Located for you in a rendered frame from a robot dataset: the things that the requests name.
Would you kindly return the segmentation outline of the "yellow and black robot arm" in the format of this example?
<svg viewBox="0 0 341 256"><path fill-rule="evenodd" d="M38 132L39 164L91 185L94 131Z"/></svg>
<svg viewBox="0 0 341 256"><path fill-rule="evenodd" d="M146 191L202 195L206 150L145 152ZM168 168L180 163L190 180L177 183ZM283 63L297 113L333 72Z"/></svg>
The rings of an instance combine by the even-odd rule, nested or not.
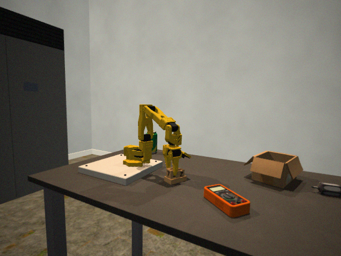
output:
<svg viewBox="0 0 341 256"><path fill-rule="evenodd" d="M156 113L155 113L156 112ZM165 141L169 145L182 144L182 135L180 126L175 120L167 117L158 107L152 105L140 105L140 114L138 120L138 139L139 146L130 145L125 147L126 159L123 164L127 166L143 166L143 163L150 163L152 159L153 148L153 122L152 119L165 130ZM147 127L148 134L144 134L144 129ZM172 134L172 132L174 132Z"/></svg>

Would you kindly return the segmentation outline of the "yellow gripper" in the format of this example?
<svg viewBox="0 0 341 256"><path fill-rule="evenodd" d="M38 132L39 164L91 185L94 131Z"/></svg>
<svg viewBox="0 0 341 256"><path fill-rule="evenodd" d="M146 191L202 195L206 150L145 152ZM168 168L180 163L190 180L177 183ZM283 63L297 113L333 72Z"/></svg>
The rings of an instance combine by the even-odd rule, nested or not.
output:
<svg viewBox="0 0 341 256"><path fill-rule="evenodd" d="M181 151L181 147L177 147L176 145L163 145L163 156L165 158L166 167L171 167L171 160L173 163L173 175L176 176L178 171L178 162L182 157L191 158L190 155Z"/></svg>

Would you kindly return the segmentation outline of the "green drink can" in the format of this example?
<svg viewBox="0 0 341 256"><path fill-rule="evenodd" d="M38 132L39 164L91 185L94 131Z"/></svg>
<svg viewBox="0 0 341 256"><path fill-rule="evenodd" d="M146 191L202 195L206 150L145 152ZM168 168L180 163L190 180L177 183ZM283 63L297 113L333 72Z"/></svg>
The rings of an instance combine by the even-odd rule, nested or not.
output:
<svg viewBox="0 0 341 256"><path fill-rule="evenodd" d="M153 131L153 138L151 139L153 141L153 148L152 148L152 154L157 152L157 133L156 131Z"/></svg>

